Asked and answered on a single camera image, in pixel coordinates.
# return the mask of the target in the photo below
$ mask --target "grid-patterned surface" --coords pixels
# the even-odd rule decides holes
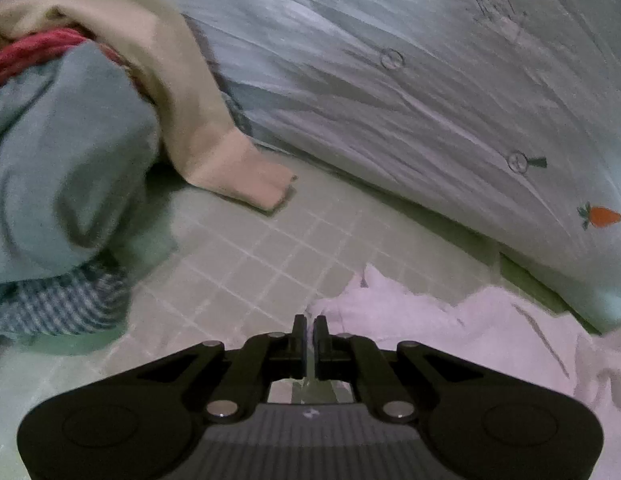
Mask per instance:
[[[0,479],[24,478],[14,434],[40,400],[203,340],[233,348],[256,333],[289,330],[295,314],[337,296],[367,262],[448,303],[490,281],[483,238],[306,162],[271,156],[285,158],[298,179],[270,216],[154,172],[142,229],[117,251],[138,280],[123,334],[0,345]],[[278,388],[290,398],[290,385]]]

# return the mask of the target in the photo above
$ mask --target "embroidered carrot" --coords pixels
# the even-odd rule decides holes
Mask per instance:
[[[621,222],[621,215],[617,211],[611,211],[606,207],[600,206],[591,207],[590,202],[587,202],[584,207],[578,207],[577,211],[584,219],[584,223],[582,224],[584,231],[588,229],[588,224],[592,224],[593,227],[602,228]]]

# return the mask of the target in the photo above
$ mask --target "checkered fabric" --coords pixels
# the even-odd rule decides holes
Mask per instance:
[[[62,276],[10,284],[0,302],[0,335],[107,330],[126,316],[129,297],[124,269],[102,254]]]

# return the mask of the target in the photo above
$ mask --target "blue-green garment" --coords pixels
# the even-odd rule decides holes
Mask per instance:
[[[143,200],[154,107],[95,43],[0,88],[0,283],[95,257]]]

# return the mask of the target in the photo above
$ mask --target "white cloth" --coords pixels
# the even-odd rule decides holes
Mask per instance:
[[[307,313],[326,316],[331,333],[366,336],[387,350],[416,340],[580,400],[604,428],[591,480],[621,479],[621,329],[590,335],[570,314],[554,316],[497,286],[453,307],[411,294],[373,266]]]

